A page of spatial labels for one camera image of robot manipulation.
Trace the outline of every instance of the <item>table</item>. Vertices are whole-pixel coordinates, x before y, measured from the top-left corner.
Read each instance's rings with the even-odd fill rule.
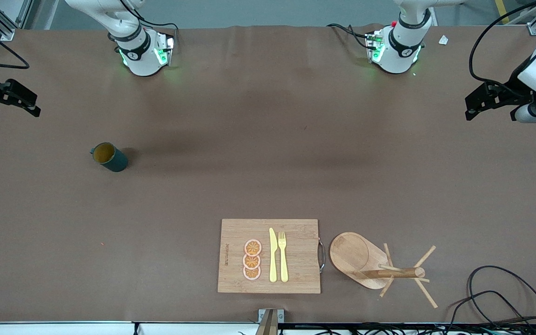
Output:
[[[536,125],[509,109],[464,120],[481,30],[433,27],[399,75],[331,28],[182,30],[174,68],[151,78],[131,75],[104,31],[17,32],[31,68],[0,80],[38,93],[42,114],[0,113],[0,321],[241,322],[284,308],[289,322],[442,322],[480,265],[536,288]],[[505,80],[535,45],[524,27],[494,28],[476,72]],[[127,170],[92,161],[103,141]],[[219,294],[223,218],[316,218],[326,245],[354,231],[387,242],[398,267],[434,244],[423,266],[440,308],[412,281],[380,299],[330,261],[320,295]],[[536,314],[515,280],[487,271],[475,290],[487,288]]]

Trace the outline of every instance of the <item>wooden base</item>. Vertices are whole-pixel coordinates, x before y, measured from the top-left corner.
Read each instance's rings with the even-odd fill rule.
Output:
[[[337,269],[366,288],[379,290],[389,280],[378,274],[380,264],[389,265],[386,254],[357,233],[336,236],[330,244],[330,259]]]

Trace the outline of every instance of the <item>yellow fork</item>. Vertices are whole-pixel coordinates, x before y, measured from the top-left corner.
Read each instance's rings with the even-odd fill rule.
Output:
[[[278,248],[281,249],[281,280],[289,281],[289,269],[287,269],[287,257],[285,257],[285,248],[287,247],[287,237],[284,231],[278,232]]]

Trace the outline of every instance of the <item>cutting board metal handle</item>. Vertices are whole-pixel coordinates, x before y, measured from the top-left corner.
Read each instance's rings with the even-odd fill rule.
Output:
[[[320,265],[320,274],[322,273],[322,271],[324,270],[324,267],[326,266],[326,248],[324,248],[324,244],[322,243],[322,240],[318,237],[317,238],[317,242],[319,243],[319,246],[317,248],[317,252],[318,252],[318,258],[320,258],[320,246],[322,247],[322,265]]]

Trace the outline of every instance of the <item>knife blade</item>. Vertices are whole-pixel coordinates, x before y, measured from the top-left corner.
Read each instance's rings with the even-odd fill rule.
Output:
[[[272,227],[269,229],[270,231],[270,281],[276,282],[276,257],[275,253],[278,249],[278,242],[276,241],[276,234],[274,233],[274,229]]]

